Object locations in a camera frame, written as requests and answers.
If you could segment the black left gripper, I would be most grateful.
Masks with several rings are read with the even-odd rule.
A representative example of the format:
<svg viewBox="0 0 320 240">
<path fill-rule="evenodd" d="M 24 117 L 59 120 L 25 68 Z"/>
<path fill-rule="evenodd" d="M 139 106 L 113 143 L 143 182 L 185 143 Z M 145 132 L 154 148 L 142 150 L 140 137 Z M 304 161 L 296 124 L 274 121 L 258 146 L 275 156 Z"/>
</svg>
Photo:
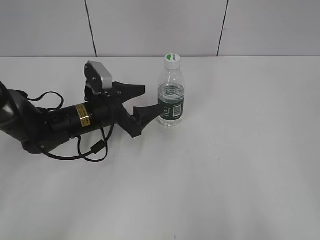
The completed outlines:
<svg viewBox="0 0 320 240">
<path fill-rule="evenodd" d="M 93 126 L 103 127 L 119 125 L 132 138 L 142 134 L 142 125 L 148 125 L 162 114 L 162 105 L 134 107 L 130 115 L 123 103 L 145 94 L 146 86 L 140 84 L 124 84 L 114 82 L 112 88 L 101 94 L 93 94 L 87 86 L 84 89 L 84 99 Z"/>
</svg>

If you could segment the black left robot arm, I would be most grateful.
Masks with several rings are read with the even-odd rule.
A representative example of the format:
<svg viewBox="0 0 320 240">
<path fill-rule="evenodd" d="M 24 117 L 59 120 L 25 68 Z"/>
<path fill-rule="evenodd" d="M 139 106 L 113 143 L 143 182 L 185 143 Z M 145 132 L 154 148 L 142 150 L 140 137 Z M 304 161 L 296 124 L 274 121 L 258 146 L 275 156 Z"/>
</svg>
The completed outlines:
<svg viewBox="0 0 320 240">
<path fill-rule="evenodd" d="M 25 151 L 38 155 L 49 153 L 70 139 L 119 125 L 132 138 L 164 112 L 163 104 L 134 107 L 129 114 L 123 104 L 145 93 L 144 85 L 114 82 L 112 88 L 94 94 L 85 88 L 85 102 L 56 108 L 33 105 L 24 91 L 0 86 L 0 130 L 21 142 Z"/>
</svg>

